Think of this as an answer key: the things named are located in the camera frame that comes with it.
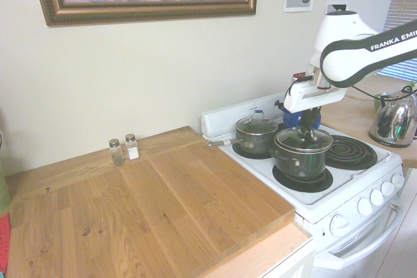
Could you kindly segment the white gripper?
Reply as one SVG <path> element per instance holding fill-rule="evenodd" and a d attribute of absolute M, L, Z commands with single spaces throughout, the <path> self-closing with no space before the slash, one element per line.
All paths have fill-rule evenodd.
<path fill-rule="evenodd" d="M 318 84 L 313 79 L 293 80 L 287 89 L 283 105 L 291 113 L 302 111 L 300 131 L 304 137 L 313 138 L 315 124 L 321 114 L 320 107 L 340 101 L 345 94 L 346 88 L 335 87 L 326 79 L 322 79 Z"/>

